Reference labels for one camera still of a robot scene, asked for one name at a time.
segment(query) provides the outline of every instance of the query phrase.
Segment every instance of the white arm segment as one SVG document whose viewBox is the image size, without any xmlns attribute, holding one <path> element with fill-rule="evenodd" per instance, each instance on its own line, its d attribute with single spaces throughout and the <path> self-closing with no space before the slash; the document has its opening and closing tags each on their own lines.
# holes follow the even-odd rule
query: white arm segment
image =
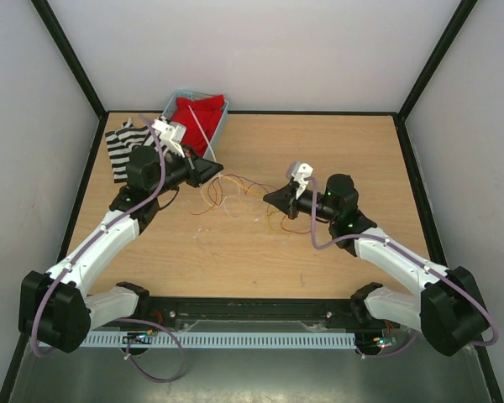
<svg viewBox="0 0 504 403">
<path fill-rule="evenodd" d="M 110 291 L 88 296 L 85 301 L 86 308 L 91 311 L 90 330 L 93 330 L 119 317 L 130 317 L 136 309 L 138 296 L 134 291 L 114 287 Z"/>
<path fill-rule="evenodd" d="M 422 331 L 420 328 L 420 299 L 416 296 L 381 287 L 372 291 L 364 303 L 370 315 L 375 319 L 386 319 L 419 332 Z"/>
<path fill-rule="evenodd" d="M 418 256 L 404 246 L 401 246 L 399 243 L 388 237 L 381 228 L 370 228 L 364 231 L 363 234 L 388 238 L 389 243 L 395 244 L 414 258 L 421 260 L 430 269 L 434 269 L 441 275 L 446 275 L 446 267 L 440 264 L 435 264 L 421 256 Z M 438 281 L 437 277 L 426 273 L 423 268 L 415 265 L 411 260 L 400 255 L 394 249 L 385 246 L 384 243 L 372 239 L 359 238 L 354 241 L 354 249 L 361 259 L 367 260 L 384 270 L 386 273 L 406 286 L 406 288 L 417 297 L 420 296 L 420 293 L 424 289 L 426 283 L 436 283 Z"/>
<path fill-rule="evenodd" d="M 123 214 L 120 211 L 107 212 L 101 223 L 101 226 L 96 228 L 72 254 L 63 259 L 60 263 L 54 265 L 47 270 L 50 273 L 50 278 L 55 279 L 61 271 L 69 264 L 69 261 L 80 248 L 91 239 L 96 233 L 105 228 L 104 225 L 111 222 L 115 217 Z M 139 236 L 138 221 L 133 220 L 130 216 L 122 218 L 116 222 L 107 233 L 104 233 L 71 267 L 71 272 L 67 273 L 61 281 L 69 283 L 74 281 L 76 288 L 82 294 L 82 298 L 86 299 L 87 292 L 92 287 L 95 279 L 112 261 L 114 256 L 125 247 L 129 242 L 135 240 Z"/>
</svg>

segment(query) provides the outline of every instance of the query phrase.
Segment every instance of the wooden table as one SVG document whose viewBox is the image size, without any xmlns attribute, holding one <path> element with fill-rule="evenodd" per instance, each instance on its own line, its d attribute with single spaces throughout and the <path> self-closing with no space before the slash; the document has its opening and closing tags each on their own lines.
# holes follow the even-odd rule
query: wooden table
<svg viewBox="0 0 504 403">
<path fill-rule="evenodd" d="M 107 130 L 119 128 L 130 116 L 111 113 Z M 146 116 L 154 118 L 156 114 Z M 136 117 L 133 121 L 140 126 Z M 224 173 L 277 188 L 287 183 L 285 173 L 294 160 L 314 168 L 320 191 L 324 191 L 330 175 L 350 174 L 366 216 L 394 239 L 427 257 L 389 116 L 232 114 L 215 154 L 224 164 Z M 233 182 L 222 183 L 227 196 L 238 194 Z M 71 250 L 101 222 L 120 186 L 113 183 L 103 140 Z M 181 186 L 176 201 L 116 257 L 91 293 L 108 290 L 125 280 L 142 285 L 153 296 L 348 298 L 371 281 L 403 289 L 372 264 L 335 246 L 319 251 L 312 247 L 309 234 L 281 231 L 281 213 L 270 217 L 271 229 L 266 204 L 260 201 L 264 192 L 258 187 L 254 192 L 228 198 L 224 203 L 227 212 L 218 207 L 195 216 L 191 212 L 202 212 L 208 205 L 198 189 Z M 161 196 L 160 203 L 170 196 Z M 294 222 L 284 221 L 286 228 L 303 232 L 309 224 L 306 215 Z M 328 241 L 327 225 L 319 223 L 318 229 L 318 240 Z"/>
</svg>

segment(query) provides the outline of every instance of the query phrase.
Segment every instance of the striped cloth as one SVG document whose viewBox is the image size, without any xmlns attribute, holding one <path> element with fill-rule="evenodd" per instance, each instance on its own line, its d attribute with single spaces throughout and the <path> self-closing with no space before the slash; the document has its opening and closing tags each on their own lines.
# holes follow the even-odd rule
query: striped cloth
<svg viewBox="0 0 504 403">
<path fill-rule="evenodd" d="M 119 130 L 105 133 L 104 137 L 107 140 L 108 155 L 115 183 L 127 181 L 125 165 L 129 162 L 129 153 L 144 142 L 146 145 L 154 143 L 147 126 L 135 128 L 131 119 L 122 123 Z"/>
</svg>

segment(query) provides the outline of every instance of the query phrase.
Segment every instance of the cable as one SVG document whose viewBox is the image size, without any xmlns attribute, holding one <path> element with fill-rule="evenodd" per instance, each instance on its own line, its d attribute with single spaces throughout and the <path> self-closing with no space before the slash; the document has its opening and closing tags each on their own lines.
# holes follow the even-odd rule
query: cable
<svg viewBox="0 0 504 403">
<path fill-rule="evenodd" d="M 386 321 L 385 319 L 383 319 L 383 322 L 386 325 L 386 336 L 390 336 L 390 326 L 391 326 L 391 323 L 388 322 L 388 321 Z"/>
<path fill-rule="evenodd" d="M 162 325 L 162 314 L 159 311 L 152 311 L 150 313 L 151 317 L 157 317 L 157 322 Z"/>
<path fill-rule="evenodd" d="M 435 271 L 433 269 L 429 269 L 429 273 L 431 273 L 432 275 L 434 275 L 438 279 L 441 279 L 441 281 L 443 281 L 445 284 L 449 285 L 451 288 L 453 288 L 454 290 L 459 292 L 462 296 L 464 296 L 467 299 L 467 301 L 470 302 L 474 306 L 474 308 L 476 308 L 478 310 L 478 312 L 489 323 L 489 326 L 491 327 L 491 329 L 493 331 L 493 337 L 490 338 L 489 340 L 486 340 L 483 342 L 475 340 L 474 342 L 472 342 L 472 344 L 475 346 L 492 346 L 493 344 L 495 344 L 498 341 L 498 338 L 500 337 L 500 333 L 498 330 L 498 326 L 495 322 L 495 319 L 493 319 L 491 317 L 489 312 L 486 311 L 486 309 L 477 300 L 475 300 L 470 294 L 465 292 L 465 290 L 463 290 L 461 287 L 456 285 L 454 282 L 450 281 L 449 279 L 447 279 L 446 277 L 444 277 L 443 275 L 441 275 L 440 273 L 438 273 L 437 271 Z"/>
<path fill-rule="evenodd" d="M 396 335 L 397 337 L 397 330 L 396 328 L 394 327 L 394 325 L 392 325 L 390 322 L 388 322 L 387 320 L 383 319 L 383 322 L 386 324 L 386 328 L 388 329 L 388 335 L 390 336 L 390 330 L 392 329 L 394 331 L 394 334 Z"/>
<path fill-rule="evenodd" d="M 388 359 L 390 357 L 394 357 L 395 355 L 398 355 L 399 353 L 403 353 L 405 350 L 407 350 L 411 346 L 411 344 L 413 344 L 416 341 L 417 335 L 418 335 L 418 332 L 413 332 L 411 335 L 411 338 L 409 338 L 409 340 L 407 341 L 407 343 L 403 347 L 399 348 L 396 351 L 392 351 L 391 353 L 388 353 L 388 354 L 365 355 L 364 353 L 362 353 L 360 351 L 360 348 L 359 348 L 359 346 L 356 345 L 356 343 L 354 344 L 354 348 L 355 348 L 356 352 L 358 354 L 360 354 L 362 359 Z"/>
<path fill-rule="evenodd" d="M 302 233 L 302 232 L 299 232 L 297 230 L 293 230 L 293 229 L 287 229 L 284 227 L 284 220 L 287 218 L 287 215 L 284 214 L 284 216 L 282 217 L 282 220 L 280 221 L 280 227 L 286 231 L 287 233 L 296 233 L 297 235 L 306 235 L 307 233 L 310 233 L 311 230 L 308 230 L 306 231 L 305 233 Z"/>
<path fill-rule="evenodd" d="M 166 333 L 170 338 L 174 341 L 174 343 L 177 346 L 177 349 L 179 350 L 179 353 L 181 355 L 181 363 L 179 365 L 179 369 L 175 374 L 173 374 L 170 378 L 156 378 L 152 375 L 149 375 L 146 373 L 143 369 L 140 368 L 138 363 L 134 361 L 133 356 L 130 353 L 131 345 L 134 343 L 135 339 L 129 340 L 127 343 L 127 348 L 125 349 L 125 360 L 130 361 L 134 367 L 138 370 L 140 375 L 142 375 L 144 378 L 147 380 L 150 380 L 151 382 L 155 382 L 157 384 L 167 384 L 169 382 L 173 382 L 174 380 L 178 380 L 182 375 L 185 373 L 185 364 L 186 364 L 186 354 L 185 354 L 185 349 L 181 345 L 181 342 L 179 339 L 174 335 L 174 333 L 170 332 L 167 328 L 165 328 L 162 325 L 159 325 L 158 323 L 153 323 L 149 321 L 142 321 L 140 319 L 131 319 L 129 317 L 120 317 L 119 319 L 116 319 L 115 322 L 125 322 L 125 323 L 138 323 L 139 325 L 147 325 L 150 327 L 155 327 L 157 330 L 160 330 L 164 333 Z"/>
<path fill-rule="evenodd" d="M 144 115 L 140 114 L 140 117 L 145 121 L 151 136 L 153 137 L 153 140 L 155 141 L 155 147 L 157 148 L 157 152 L 159 153 L 159 160 L 160 160 L 160 182 L 159 185 L 156 187 L 156 189 L 151 193 L 148 197 L 145 198 L 145 200 L 141 201 L 138 203 L 136 206 L 133 206 L 128 209 L 128 211 L 120 214 L 116 218 L 114 218 L 111 222 L 109 222 L 106 225 L 106 230 L 110 229 L 115 223 L 121 221 L 124 217 L 127 217 L 131 213 L 137 211 L 139 208 L 142 208 L 149 202 L 151 202 L 153 199 L 155 199 L 158 195 L 160 190 L 162 189 L 162 186 L 165 184 L 165 178 L 166 178 L 166 166 L 165 166 L 165 155 L 168 152 L 168 149 L 165 149 L 163 151 L 162 146 L 160 145 L 159 137 L 155 133 L 153 127 L 151 126 L 151 121 L 146 118 Z M 106 233 L 104 229 L 99 230 L 99 232 L 95 233 L 91 238 L 89 238 L 86 243 L 80 248 L 80 250 L 71 258 L 69 261 L 69 264 L 67 265 L 68 267 L 65 267 L 60 274 L 55 278 L 55 280 L 52 282 L 50 285 L 49 289 L 45 292 L 45 295 L 41 299 L 41 302 L 37 308 L 37 311 L 34 316 L 34 323 L 32 324 L 32 331 L 30 333 L 30 346 L 32 350 L 34 351 L 34 354 L 36 357 L 43 358 L 46 357 L 50 351 L 53 350 L 47 350 L 46 352 L 41 351 L 38 345 L 38 340 L 37 340 L 37 332 L 39 329 L 39 323 L 41 322 L 41 317 L 43 316 L 43 311 L 45 310 L 45 307 L 50 299 L 50 296 L 54 292 L 55 288 L 58 286 L 60 281 L 66 276 L 66 274 L 72 270 L 72 266 L 75 265 L 77 260 L 104 234 Z"/>
<path fill-rule="evenodd" d="M 495 344 L 498 341 L 499 338 L 499 330 L 498 326 L 496 325 L 495 320 L 491 317 L 489 312 L 477 301 L 475 300 L 468 292 L 463 290 L 461 287 L 458 287 L 456 284 L 454 284 L 452 281 L 438 273 L 437 271 L 429 268 L 428 270 L 426 269 L 426 263 L 422 262 L 420 259 L 415 258 L 412 254 L 409 254 L 406 252 L 404 249 L 400 248 L 398 245 L 396 245 L 394 242 L 386 242 L 386 240 L 383 237 L 378 237 L 376 235 L 369 235 L 369 234 L 363 234 L 363 233 L 351 233 L 348 235 L 343 235 L 341 237 L 337 237 L 333 239 L 330 242 L 327 242 L 323 245 L 319 245 L 316 241 L 316 209 L 318 208 L 318 181 L 313 177 L 310 176 L 306 178 L 307 181 L 311 181 L 313 184 L 313 189 L 312 189 L 312 245 L 315 249 L 325 249 L 328 248 L 329 246 L 339 242 L 339 241 L 344 241 L 346 239 L 372 239 L 374 241 L 378 241 L 383 243 L 385 246 L 388 248 L 394 249 L 396 252 L 398 252 L 401 256 L 406 258 L 407 260 L 411 261 L 414 263 L 416 266 L 420 267 L 421 269 L 427 271 L 431 275 L 434 275 L 437 277 L 439 280 L 443 281 L 446 285 L 448 285 L 450 288 L 453 290 L 457 291 L 461 296 L 463 296 L 476 310 L 487 320 L 487 323 L 489 324 L 491 330 L 493 331 L 493 337 L 490 340 L 480 342 L 480 341 L 473 341 L 472 344 L 475 346 L 491 346 Z"/>
<path fill-rule="evenodd" d="M 275 210 L 273 212 L 269 212 L 269 208 L 270 208 L 270 204 L 267 203 L 267 212 L 265 213 L 265 217 L 267 218 L 267 225 L 269 226 L 269 230 L 275 232 L 275 233 L 280 233 L 281 230 L 279 229 L 274 229 L 272 227 L 272 223 L 270 222 L 270 216 L 272 216 L 273 214 L 277 213 L 277 212 L 280 212 L 279 210 Z"/>
<path fill-rule="evenodd" d="M 174 196 L 163 207 L 159 208 L 159 211 L 164 210 L 165 208 L 169 207 L 171 203 L 174 202 L 174 200 L 176 199 L 177 195 L 179 195 L 179 190 L 180 190 L 180 188 L 178 186 L 177 189 L 176 189 L 176 193 L 174 194 Z"/>
<path fill-rule="evenodd" d="M 220 182 L 220 179 L 225 179 L 227 181 L 232 181 L 235 185 L 237 185 L 239 193 L 236 194 L 236 195 L 225 196 L 224 195 L 224 189 L 223 189 L 223 186 L 222 186 L 222 184 Z M 244 185 L 244 183 L 243 183 L 243 179 L 245 179 L 246 181 L 251 182 L 251 185 L 249 185 L 248 187 L 246 187 Z M 218 184 L 218 186 L 220 187 L 220 193 L 218 193 L 217 187 L 215 186 L 215 183 Z M 241 210 L 241 212 L 239 214 L 237 214 L 236 216 L 232 215 L 228 211 L 228 208 L 226 206 L 226 200 L 228 200 L 231 197 L 240 196 L 241 189 L 243 189 L 245 195 L 247 195 L 248 193 L 250 193 L 250 194 L 253 194 L 253 195 L 257 196 L 257 197 L 262 197 L 263 194 L 250 190 L 250 187 L 252 187 L 252 186 L 260 186 L 264 191 L 267 191 L 266 186 L 270 186 L 270 185 L 260 184 L 258 182 L 254 182 L 254 181 L 251 181 L 249 179 L 246 179 L 243 176 L 239 176 L 239 175 L 235 175 L 235 174 L 219 175 L 219 176 L 213 178 L 209 183 L 206 183 L 202 187 L 202 189 L 200 189 L 200 194 L 202 195 L 203 200 L 207 203 L 207 205 L 209 206 L 209 208 L 206 209 L 206 210 L 204 210 L 203 212 L 191 212 L 191 214 L 195 215 L 195 216 L 202 215 L 202 214 L 205 214 L 206 212 L 211 211 L 215 207 L 222 206 L 223 209 L 224 209 L 224 211 L 226 212 L 226 214 L 228 214 L 229 217 L 231 217 L 231 218 L 237 218 L 241 214 L 243 214 L 250 206 L 252 206 L 256 202 L 260 201 L 261 199 L 252 201 L 248 206 L 246 206 L 245 208 L 243 208 L 243 210 Z M 213 196 L 210 193 L 211 192 L 211 188 L 213 188 L 215 190 L 215 197 L 214 197 L 214 199 L 213 199 Z M 212 203 L 209 202 L 209 200 L 206 198 L 206 196 L 204 194 L 206 189 L 207 189 L 207 196 L 209 197 L 209 199 L 211 199 Z"/>
<path fill-rule="evenodd" d="M 276 187 L 274 187 L 273 185 L 267 185 L 266 183 L 258 183 L 258 182 L 256 182 L 256 181 L 252 181 L 252 180 L 250 180 L 250 179 L 248 179 L 248 178 L 245 178 L 244 176 L 240 176 L 240 178 L 242 178 L 242 179 L 244 179 L 245 181 L 248 181 L 248 182 L 250 182 L 250 183 L 254 183 L 254 184 L 256 184 L 256 185 L 259 185 L 259 186 L 261 186 L 261 187 L 263 187 L 263 186 L 268 186 L 268 187 L 273 188 L 275 191 L 277 191 L 277 190 L 278 190 L 278 189 L 277 189 Z"/>
<path fill-rule="evenodd" d="M 190 105 L 188 106 L 188 109 L 191 111 L 192 117 L 194 118 L 194 122 L 196 122 L 196 125 L 200 129 L 200 132 L 202 132 L 203 139 L 207 143 L 207 148 L 209 149 L 209 151 L 211 151 L 211 156 L 213 157 L 213 161 L 217 162 L 217 158 L 215 157 L 215 152 L 213 151 L 213 148 L 211 147 L 211 142 L 209 141 L 209 139 L 207 138 L 207 135 L 203 131 L 203 127 L 200 124 L 200 122 L 198 121 L 198 118 L 196 117 L 196 114 L 194 113 L 194 111 L 192 110 L 192 108 L 191 108 Z"/>
</svg>

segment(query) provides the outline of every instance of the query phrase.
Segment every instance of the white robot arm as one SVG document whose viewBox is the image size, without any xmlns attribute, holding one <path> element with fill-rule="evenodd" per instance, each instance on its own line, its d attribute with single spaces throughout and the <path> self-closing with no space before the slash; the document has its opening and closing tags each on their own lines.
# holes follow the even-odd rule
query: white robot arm
<svg viewBox="0 0 504 403">
<path fill-rule="evenodd" d="M 350 176 L 330 176 L 321 194 L 315 188 L 306 190 L 309 181 L 317 187 L 311 174 L 310 165 L 294 163 L 287 171 L 289 184 L 263 200 L 290 219 L 299 212 L 310 214 L 312 243 L 317 249 L 336 243 L 381 268 L 411 292 L 395 292 L 378 283 L 357 290 L 351 297 L 351 311 L 359 322 L 373 317 L 405 325 L 422 332 L 436 350 L 448 356 L 490 326 L 478 286 L 467 269 L 450 270 L 391 239 L 358 208 L 359 193 Z M 317 245 L 316 220 L 328 224 L 333 241 Z"/>
<path fill-rule="evenodd" d="M 159 141 L 172 152 L 163 154 L 158 141 L 158 151 L 149 145 L 133 149 L 126 168 L 127 185 L 119 190 L 101 224 L 45 273 L 26 275 L 21 285 L 20 332 L 36 334 L 40 341 L 69 353 L 93 328 L 133 314 L 146 316 L 150 294 L 137 285 L 118 283 L 102 294 L 87 293 L 116 254 L 151 223 L 161 209 L 158 195 L 179 191 L 183 182 L 199 187 L 223 169 L 181 146 L 177 137 L 182 128 L 161 121 L 154 127 Z"/>
</svg>

